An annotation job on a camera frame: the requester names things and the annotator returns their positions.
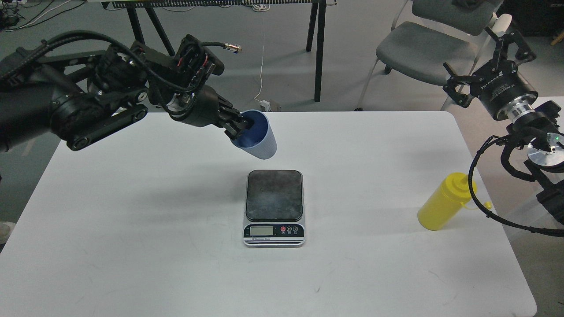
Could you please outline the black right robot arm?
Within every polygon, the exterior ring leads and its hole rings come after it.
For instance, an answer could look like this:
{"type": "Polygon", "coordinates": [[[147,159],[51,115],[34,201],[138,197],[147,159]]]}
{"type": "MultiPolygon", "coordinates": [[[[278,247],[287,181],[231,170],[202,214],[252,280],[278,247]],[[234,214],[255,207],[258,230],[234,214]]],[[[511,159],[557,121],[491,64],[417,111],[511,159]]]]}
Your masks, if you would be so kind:
{"type": "Polygon", "coordinates": [[[547,177],[547,173],[563,172],[563,134],[557,124],[561,108],[551,100],[533,107],[538,92],[518,72],[518,66],[535,60],[536,55],[520,32],[495,32],[490,27],[485,31],[496,46],[483,66],[470,75],[458,75],[449,64],[443,64],[449,73],[443,90],[455,104],[467,108],[476,98],[494,120],[510,120],[508,134],[490,136],[474,156],[467,176],[471,198],[487,218],[531,233],[562,237],[561,229],[520,225],[492,213],[474,192],[473,174],[479,159],[492,145],[502,146],[502,167],[514,178],[540,184],[538,203],[563,222],[563,182],[553,183],[547,177]]]}

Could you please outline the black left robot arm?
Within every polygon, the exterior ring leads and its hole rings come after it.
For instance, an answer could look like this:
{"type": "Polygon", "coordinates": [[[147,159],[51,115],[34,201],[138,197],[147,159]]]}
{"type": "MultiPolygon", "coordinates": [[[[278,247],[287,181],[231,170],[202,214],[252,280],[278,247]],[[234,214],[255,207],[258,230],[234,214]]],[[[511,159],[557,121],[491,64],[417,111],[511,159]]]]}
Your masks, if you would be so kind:
{"type": "Polygon", "coordinates": [[[186,35],[171,56],[135,41],[130,47],[104,34],[77,30],[18,48],[1,61],[1,150],[53,133],[82,150],[145,118],[148,100],[172,120],[213,125],[231,140],[255,120],[206,84],[224,64],[209,50],[238,45],[186,35]]]}

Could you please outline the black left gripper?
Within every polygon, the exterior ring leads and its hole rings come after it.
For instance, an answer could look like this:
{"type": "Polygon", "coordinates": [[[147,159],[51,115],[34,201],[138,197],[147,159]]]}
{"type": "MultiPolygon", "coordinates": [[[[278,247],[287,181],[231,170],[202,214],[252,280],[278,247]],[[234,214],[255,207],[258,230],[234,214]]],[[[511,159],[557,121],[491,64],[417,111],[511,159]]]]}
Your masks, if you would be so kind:
{"type": "Polygon", "coordinates": [[[148,48],[148,66],[161,78],[148,76],[149,102],[163,107],[175,121],[199,128],[215,125],[235,140],[255,122],[205,84],[211,75],[224,71],[224,63],[209,50],[212,46],[234,51],[233,44],[201,42],[190,34],[174,56],[148,48]]]}

